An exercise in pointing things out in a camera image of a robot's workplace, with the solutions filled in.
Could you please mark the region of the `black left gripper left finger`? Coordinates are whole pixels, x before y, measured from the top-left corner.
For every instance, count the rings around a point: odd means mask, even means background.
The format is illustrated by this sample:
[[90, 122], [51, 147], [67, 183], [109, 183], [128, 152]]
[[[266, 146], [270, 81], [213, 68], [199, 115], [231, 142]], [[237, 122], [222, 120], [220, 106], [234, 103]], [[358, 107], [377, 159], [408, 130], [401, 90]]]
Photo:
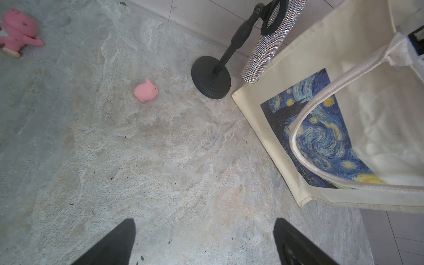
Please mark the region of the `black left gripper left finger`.
[[72, 265], [128, 265], [135, 242], [133, 219], [125, 219]]

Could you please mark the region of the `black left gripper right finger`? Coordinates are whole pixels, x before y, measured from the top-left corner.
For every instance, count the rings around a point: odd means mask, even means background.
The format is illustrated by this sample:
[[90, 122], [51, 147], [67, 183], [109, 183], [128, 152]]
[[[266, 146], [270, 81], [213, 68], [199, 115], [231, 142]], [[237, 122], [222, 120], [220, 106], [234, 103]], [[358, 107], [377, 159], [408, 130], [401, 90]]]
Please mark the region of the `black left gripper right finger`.
[[284, 218], [276, 220], [273, 237], [282, 265], [337, 265]]

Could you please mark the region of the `canvas bag starry night print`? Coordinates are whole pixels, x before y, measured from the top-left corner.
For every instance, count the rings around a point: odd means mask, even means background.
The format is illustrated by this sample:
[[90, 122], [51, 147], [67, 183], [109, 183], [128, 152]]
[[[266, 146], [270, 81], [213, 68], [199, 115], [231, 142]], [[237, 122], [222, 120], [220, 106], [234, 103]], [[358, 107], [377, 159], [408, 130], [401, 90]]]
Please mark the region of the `canvas bag starry night print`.
[[424, 211], [423, 1], [343, 1], [233, 99], [295, 201]]

